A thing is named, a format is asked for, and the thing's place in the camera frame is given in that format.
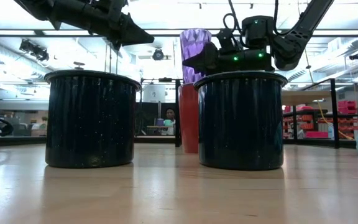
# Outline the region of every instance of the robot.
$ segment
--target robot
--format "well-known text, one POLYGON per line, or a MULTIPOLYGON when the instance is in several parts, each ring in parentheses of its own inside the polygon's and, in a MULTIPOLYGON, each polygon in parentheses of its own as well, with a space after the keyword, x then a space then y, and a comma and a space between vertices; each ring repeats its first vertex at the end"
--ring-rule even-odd
MULTIPOLYGON (((141 29, 125 15, 121 9, 128 4, 127 0, 15 0, 27 12, 42 21, 50 21, 55 29, 62 22, 81 29, 90 34, 97 33, 110 40, 116 50, 121 46, 152 43, 154 38, 141 29)), ((295 26, 279 33, 275 26, 277 21, 278 0, 275 1, 275 16, 254 16, 245 18, 241 27, 231 0, 229 4, 235 26, 233 29, 221 29, 217 35, 221 48, 213 43, 207 44, 203 51, 183 62, 193 67, 195 72, 210 75, 236 70, 274 71, 271 58, 274 58, 279 70, 294 69, 303 51, 311 39, 314 30, 320 23, 334 0, 312 0, 300 15, 295 26), (240 33, 240 44, 232 34, 240 33)))

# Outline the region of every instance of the dark blue speckled pot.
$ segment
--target dark blue speckled pot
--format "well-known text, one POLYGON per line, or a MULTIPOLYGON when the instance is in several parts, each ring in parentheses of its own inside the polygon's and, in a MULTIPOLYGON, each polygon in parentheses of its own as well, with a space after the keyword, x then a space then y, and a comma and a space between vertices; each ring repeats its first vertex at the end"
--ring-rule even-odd
POLYGON ((45 79, 51 83, 48 165, 90 168, 132 161, 138 82, 87 70, 60 70, 45 79))
POLYGON ((279 168, 286 84, 271 72, 226 72, 196 82, 200 162, 221 169, 279 168))

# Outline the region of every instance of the black pole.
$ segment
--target black pole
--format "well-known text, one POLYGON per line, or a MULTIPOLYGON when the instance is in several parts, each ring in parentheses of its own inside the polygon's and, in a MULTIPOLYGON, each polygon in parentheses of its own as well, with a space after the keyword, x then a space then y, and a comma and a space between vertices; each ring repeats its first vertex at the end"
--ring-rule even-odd
POLYGON ((180 136, 180 112, 179 112, 179 86, 180 80, 175 80, 175 147, 180 147, 181 136, 180 136))
POLYGON ((334 147, 339 149, 339 127, 338 127, 338 109, 336 106, 335 79, 331 78, 331 103, 333 104, 333 125, 334 125, 334 147))
POLYGON ((140 100, 139 100, 139 103, 142 103, 143 81, 144 81, 144 79, 141 78, 141 79, 140 79, 140 86, 141 86, 141 88, 140 88, 140 100))
POLYGON ((296 120, 296 106, 292 106, 292 119, 293 119, 293 142, 298 144, 298 121, 296 120))

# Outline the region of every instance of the red box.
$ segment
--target red box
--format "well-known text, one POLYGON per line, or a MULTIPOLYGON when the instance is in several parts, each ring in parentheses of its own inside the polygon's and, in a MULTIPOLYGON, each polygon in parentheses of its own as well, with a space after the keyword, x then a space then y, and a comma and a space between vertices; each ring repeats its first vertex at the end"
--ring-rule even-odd
POLYGON ((308 132, 306 132, 305 138, 327 139, 328 132, 326 132, 326 131, 308 131, 308 132))
POLYGON ((356 114, 357 110, 351 110, 349 108, 339 108, 338 112, 341 114, 356 114))
POLYGON ((289 112, 291 112, 291 106, 285 106, 284 113, 289 113, 289 112))
POLYGON ((338 101, 338 108, 355 108, 356 102, 353 100, 341 100, 338 101))
POLYGON ((314 125, 313 124, 301 124, 301 129, 304 129, 304 130, 314 129, 314 125))

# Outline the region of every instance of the red storage bin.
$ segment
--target red storage bin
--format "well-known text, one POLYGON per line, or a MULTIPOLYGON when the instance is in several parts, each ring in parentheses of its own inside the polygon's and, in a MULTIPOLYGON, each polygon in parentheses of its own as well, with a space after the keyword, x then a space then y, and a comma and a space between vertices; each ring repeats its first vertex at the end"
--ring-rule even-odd
MULTIPOLYGON (((333 122, 333 119, 332 118, 326 118, 326 121, 329 122, 329 123, 332 123, 333 122)), ((319 123, 326 123, 325 120, 323 118, 319 118, 318 119, 318 122, 319 123)))
POLYGON ((192 83, 178 91, 182 145, 186 153, 198 153, 198 92, 192 83))
POLYGON ((355 108, 356 102, 353 100, 341 100, 338 101, 338 108, 355 108))
POLYGON ((357 110, 351 110, 349 108, 339 108, 338 112, 341 114, 356 114, 357 110))
POLYGON ((311 121, 311 120, 313 120, 313 115, 303 115, 301 120, 302 121, 311 121))
POLYGON ((299 106, 296 108, 297 111, 301 111, 301 110, 313 110, 313 107, 311 106, 299 106))
POLYGON ((313 124, 301 124, 301 129, 304 129, 304 130, 314 129, 314 125, 313 124))
POLYGON ((284 113, 289 113, 289 112, 291 112, 291 106, 285 106, 284 113))
POLYGON ((308 132, 306 132, 305 138, 327 139, 328 132, 326 132, 326 131, 308 131, 308 132))

